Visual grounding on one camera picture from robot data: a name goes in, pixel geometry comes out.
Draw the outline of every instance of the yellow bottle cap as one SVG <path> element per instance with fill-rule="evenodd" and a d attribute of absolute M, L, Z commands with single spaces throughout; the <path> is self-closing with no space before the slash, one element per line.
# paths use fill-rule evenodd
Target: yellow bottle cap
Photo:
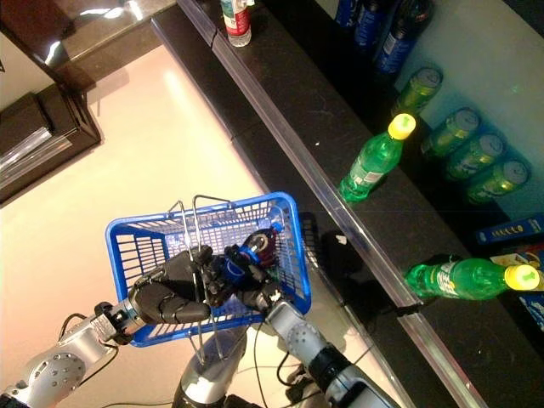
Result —
<path fill-rule="evenodd" d="M 530 265 L 515 265 L 506 268 L 504 280 L 516 291 L 532 291 L 540 283 L 541 277 Z"/>
<path fill-rule="evenodd" d="M 389 123 L 388 133 L 393 139 L 404 140 L 416 128 L 416 119 L 407 113 L 399 113 Z"/>

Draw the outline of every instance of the blue plastic basket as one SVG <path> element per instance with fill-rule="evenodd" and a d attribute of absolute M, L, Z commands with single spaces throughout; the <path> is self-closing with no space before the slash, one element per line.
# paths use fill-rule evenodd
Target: blue plastic basket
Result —
<path fill-rule="evenodd" d="M 226 246 L 238 244 L 254 231 L 279 223 L 276 252 L 282 289 L 303 314 L 311 305 L 311 291 L 303 243 L 298 222 L 297 205 L 282 192 L 261 195 L 240 201 L 202 207 L 196 210 L 202 244 L 223 253 Z M 195 246 L 196 227 L 192 210 L 185 210 L 191 245 Z M 175 254 L 188 249 L 184 241 L 181 212 L 164 212 L 112 221 L 105 238 L 110 254 L 117 298 L 127 297 L 134 282 L 144 273 Z M 218 330 L 244 326 L 263 320 L 263 316 L 246 308 L 234 296 L 221 308 L 213 310 Z M 213 330 L 211 318 L 201 323 L 202 332 Z M 146 326 L 134 334 L 132 344 L 150 346 L 197 334 L 197 324 Z"/>

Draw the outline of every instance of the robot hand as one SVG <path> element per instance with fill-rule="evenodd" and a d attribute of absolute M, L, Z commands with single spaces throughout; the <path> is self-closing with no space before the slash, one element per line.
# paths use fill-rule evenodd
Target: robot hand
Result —
<path fill-rule="evenodd" d="M 200 267 L 208 268 L 212 248 L 183 251 L 136 281 L 128 301 L 147 324 L 183 324 L 205 320 L 210 308 L 204 298 Z"/>

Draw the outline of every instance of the wire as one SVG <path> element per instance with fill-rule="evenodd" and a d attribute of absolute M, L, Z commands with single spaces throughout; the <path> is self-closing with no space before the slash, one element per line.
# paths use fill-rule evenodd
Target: wire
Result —
<path fill-rule="evenodd" d="M 115 352 L 113 354 L 113 356 L 104 364 L 102 365 L 97 371 L 95 371 L 93 374 L 91 374 L 90 376 L 88 376 L 87 378 L 85 378 L 83 381 L 80 382 L 79 386 L 81 387 L 84 383 L 86 383 L 88 380 L 90 380 L 91 378 L 93 378 L 94 376 L 96 376 L 99 372 L 101 372 L 102 370 L 104 370 L 107 366 L 109 366 L 111 364 L 111 362 L 113 360 L 116 359 L 117 355 L 119 354 L 119 347 L 118 346 L 112 346 L 110 344 L 106 344 L 106 343 L 102 343 L 100 342 L 100 344 L 102 344 L 104 347 L 107 347 L 108 349 L 114 349 Z"/>
<path fill-rule="evenodd" d="M 111 404 L 101 406 L 100 408 L 110 408 L 111 406 L 116 405 L 136 405 L 136 406 L 161 406 L 161 405 L 170 405 L 173 401 L 168 402 L 112 402 Z"/>
<path fill-rule="evenodd" d="M 292 368 L 292 367 L 298 367 L 298 366 L 300 366 L 300 363 L 284 365 L 283 368 Z M 277 369 L 278 366 L 277 365 L 260 365 L 258 367 L 258 369 L 260 370 L 261 368 L 274 368 L 274 369 Z M 242 370 L 237 371 L 236 374 L 241 374 L 242 372 L 246 372 L 246 371 L 250 371 L 250 370 L 255 370 L 255 366 L 246 367 L 246 368 L 244 368 Z"/>
<path fill-rule="evenodd" d="M 287 382 L 287 381 L 284 381 L 281 376 L 280 376 L 280 370 L 281 370 L 281 367 L 285 364 L 286 360 L 287 360 L 287 357 L 289 357 L 289 352 L 286 352 L 286 355 L 283 357 L 283 359 L 281 359 L 281 363 L 280 365 L 278 365 L 278 368 L 276 368 L 275 370 L 275 376 L 278 378 L 278 381 L 280 383 L 282 383 L 283 385 L 285 385 L 286 387 L 291 387 L 292 385 L 294 385 L 293 383 L 291 382 Z"/>
<path fill-rule="evenodd" d="M 263 385 L 261 384 L 261 377 L 258 375 L 258 365 L 257 365 L 257 337 L 258 337 L 258 333 L 261 331 L 261 327 L 263 327 L 262 321 L 258 325 L 257 332 L 255 333 L 255 342 L 253 342 L 253 363 L 255 364 L 255 373 L 257 374 L 258 390 L 261 393 L 261 398 L 263 399 L 264 408 L 269 408 L 269 406 L 266 404 L 266 399 L 264 399 Z"/>
<path fill-rule="evenodd" d="M 354 361 L 354 366 L 357 366 L 357 363 L 359 363 L 359 361 L 363 360 L 363 358 L 364 358 L 364 357 L 368 354 L 368 352 L 371 351 L 373 348 L 374 348 L 374 344 L 372 344 L 369 348 L 367 348 L 367 349 L 365 350 L 365 352 L 364 352 L 363 354 L 361 354 L 361 355 L 359 356 L 359 358 L 358 358 L 356 361 Z"/>
<path fill-rule="evenodd" d="M 71 315 L 69 315 L 62 324 L 62 327 L 60 328 L 59 340 L 65 335 L 68 323 L 70 323 L 70 321 L 75 317 L 79 317 L 81 320 L 87 319 L 87 316 L 81 313 L 72 313 Z"/>

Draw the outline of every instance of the tile floor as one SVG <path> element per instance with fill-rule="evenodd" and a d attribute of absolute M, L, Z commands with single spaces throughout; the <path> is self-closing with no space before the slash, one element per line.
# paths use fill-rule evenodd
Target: tile floor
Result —
<path fill-rule="evenodd" d="M 262 193 L 207 102 L 165 48 L 100 81 L 88 103 L 104 143 L 0 212 L 2 388 L 18 380 L 30 357 L 53 344 L 68 314 L 88 314 L 97 302 L 116 301 L 104 238 L 112 219 L 163 212 L 178 198 L 189 201 L 197 193 L 230 199 Z M 312 284 L 310 320 L 355 360 L 369 342 L 314 272 Z M 255 331 L 248 333 L 231 392 L 262 404 L 251 368 Z M 277 338 L 264 332 L 257 352 L 260 366 L 277 366 L 283 356 Z M 187 340 L 124 347 L 111 366 L 59 407 L 170 400 L 191 355 Z M 290 358 L 286 365 L 292 364 Z M 399 399 L 372 352 L 360 366 Z M 262 368 L 260 374 L 269 406 L 287 404 L 275 370 Z M 321 405 L 312 399 L 305 406 Z"/>

